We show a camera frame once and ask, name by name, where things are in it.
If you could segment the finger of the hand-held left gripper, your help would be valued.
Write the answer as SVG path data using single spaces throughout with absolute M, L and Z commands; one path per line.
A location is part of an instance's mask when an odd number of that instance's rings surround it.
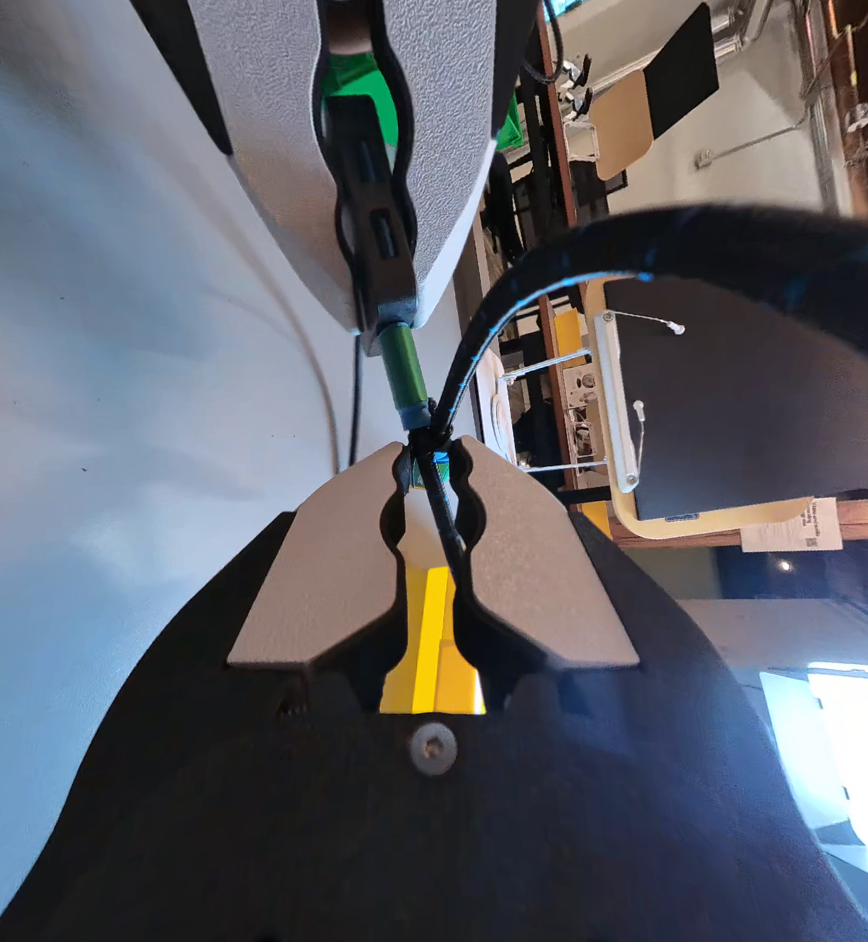
M 383 10 L 414 119 L 406 186 L 417 220 L 420 328 L 451 281 L 495 150 L 497 3 L 386 1 Z
M 314 89 L 315 1 L 190 1 L 232 147 L 231 164 L 290 267 L 347 333 L 352 278 L 336 233 L 337 189 L 322 156 Z

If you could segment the black white desktop device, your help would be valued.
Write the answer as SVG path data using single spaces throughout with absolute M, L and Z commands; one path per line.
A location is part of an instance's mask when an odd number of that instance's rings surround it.
M 581 120 L 590 110 L 594 97 L 589 84 L 592 62 L 588 53 L 580 62 L 565 60 L 562 77 L 557 83 L 559 110 L 564 124 Z

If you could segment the green plastic bin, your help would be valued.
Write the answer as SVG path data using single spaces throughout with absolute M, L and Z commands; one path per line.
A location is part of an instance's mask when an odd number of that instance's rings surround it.
M 392 91 L 373 53 L 331 54 L 327 68 L 327 74 L 322 80 L 322 97 L 369 97 L 373 101 L 384 142 L 389 150 L 394 151 L 399 141 L 399 120 Z M 513 95 L 497 137 L 497 149 L 506 151 L 523 145 L 519 103 L 516 95 Z

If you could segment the yellow box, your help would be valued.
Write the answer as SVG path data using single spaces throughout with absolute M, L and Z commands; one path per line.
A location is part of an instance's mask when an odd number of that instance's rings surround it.
M 581 350 L 585 349 L 583 332 L 586 328 L 586 323 L 583 314 L 575 308 L 556 313 L 553 325 L 558 353 L 561 356 L 566 353 L 574 354 L 569 359 L 562 360 L 559 366 L 562 369 L 584 366 L 587 362 L 588 355 L 581 353 Z

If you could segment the wall conduit outlet box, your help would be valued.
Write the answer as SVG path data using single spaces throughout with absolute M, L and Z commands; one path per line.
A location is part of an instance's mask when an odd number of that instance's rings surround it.
M 765 135 L 757 136 L 748 141 L 737 144 L 734 147 L 726 148 L 717 152 L 711 149 L 700 151 L 694 156 L 692 163 L 693 169 L 697 172 L 708 170 L 713 164 L 724 158 L 742 154 L 750 149 L 779 139 L 782 136 L 793 134 L 793 132 L 802 129 L 806 123 L 807 117 L 802 117 L 800 120 L 789 126 L 783 127 L 777 131 L 770 132 Z

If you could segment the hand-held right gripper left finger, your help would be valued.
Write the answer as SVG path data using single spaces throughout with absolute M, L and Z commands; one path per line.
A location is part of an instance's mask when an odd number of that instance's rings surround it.
M 297 509 L 227 657 L 231 668 L 341 674 L 367 712 L 407 646 L 404 495 L 409 452 L 390 443 Z

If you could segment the grey multiport adapter hub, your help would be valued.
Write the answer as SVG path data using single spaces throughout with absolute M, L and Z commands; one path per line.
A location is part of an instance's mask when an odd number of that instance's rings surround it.
M 418 284 L 404 215 L 374 101 L 331 96 L 323 103 L 327 162 L 337 190 L 336 234 L 351 273 L 357 333 L 369 356 L 388 327 L 411 327 Z

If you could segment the white paper label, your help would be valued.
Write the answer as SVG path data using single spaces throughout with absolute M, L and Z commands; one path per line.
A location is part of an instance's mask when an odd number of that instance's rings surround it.
M 745 553 L 829 552 L 843 549 L 835 497 L 816 498 L 793 518 L 740 531 Z

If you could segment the tan and black board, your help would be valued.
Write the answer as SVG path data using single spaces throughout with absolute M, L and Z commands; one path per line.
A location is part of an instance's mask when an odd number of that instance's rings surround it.
M 592 102 L 598 177 L 608 181 L 626 171 L 718 88 L 710 7 L 701 3 L 645 68 Z

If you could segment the silver ventilation duct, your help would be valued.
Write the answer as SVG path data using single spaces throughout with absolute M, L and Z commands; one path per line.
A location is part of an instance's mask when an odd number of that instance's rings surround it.
M 711 19 L 717 63 L 744 51 L 762 34 L 775 1 L 737 1 Z

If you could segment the black wood-rimmed panel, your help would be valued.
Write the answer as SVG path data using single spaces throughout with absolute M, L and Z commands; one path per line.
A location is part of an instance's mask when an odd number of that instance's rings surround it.
M 787 521 L 811 498 L 868 489 L 868 356 L 731 292 L 693 280 L 598 277 L 588 325 L 619 316 L 631 434 L 645 406 L 638 487 L 608 470 L 616 518 L 647 539 Z

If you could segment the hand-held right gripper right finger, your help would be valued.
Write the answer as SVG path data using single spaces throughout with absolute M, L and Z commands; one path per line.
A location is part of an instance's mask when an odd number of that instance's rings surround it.
M 524 677 L 635 669 L 635 650 L 565 507 L 470 436 L 451 444 L 462 542 L 454 639 L 486 711 Z

